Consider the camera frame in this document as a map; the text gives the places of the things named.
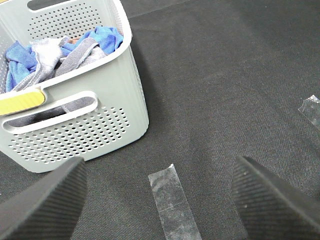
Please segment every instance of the blue towel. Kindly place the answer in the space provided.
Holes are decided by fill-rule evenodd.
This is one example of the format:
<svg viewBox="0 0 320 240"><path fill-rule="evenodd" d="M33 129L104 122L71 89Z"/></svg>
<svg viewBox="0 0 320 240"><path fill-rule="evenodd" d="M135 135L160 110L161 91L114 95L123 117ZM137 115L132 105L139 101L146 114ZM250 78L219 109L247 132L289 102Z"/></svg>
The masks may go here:
<svg viewBox="0 0 320 240"><path fill-rule="evenodd" d="M97 26L93 31L86 32L76 44L66 43L62 47L64 56L68 56L79 44L86 38L93 38L99 43L100 48L105 54L111 54L118 49L124 40L124 37L115 27Z"/></svg>
<svg viewBox="0 0 320 240"><path fill-rule="evenodd" d="M5 53L9 61L9 71L6 76L5 91L10 92L25 77L33 73L37 67L36 54L31 45L23 47L16 41Z"/></svg>

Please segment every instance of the yellow handle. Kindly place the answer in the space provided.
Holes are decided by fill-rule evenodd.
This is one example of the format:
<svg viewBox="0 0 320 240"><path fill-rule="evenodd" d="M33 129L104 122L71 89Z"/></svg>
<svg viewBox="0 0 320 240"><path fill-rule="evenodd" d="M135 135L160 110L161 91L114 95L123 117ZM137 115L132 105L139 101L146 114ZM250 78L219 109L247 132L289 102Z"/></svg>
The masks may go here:
<svg viewBox="0 0 320 240"><path fill-rule="evenodd" d="M45 100L45 95L39 89L15 92L13 96L0 99L0 116L37 107Z"/></svg>

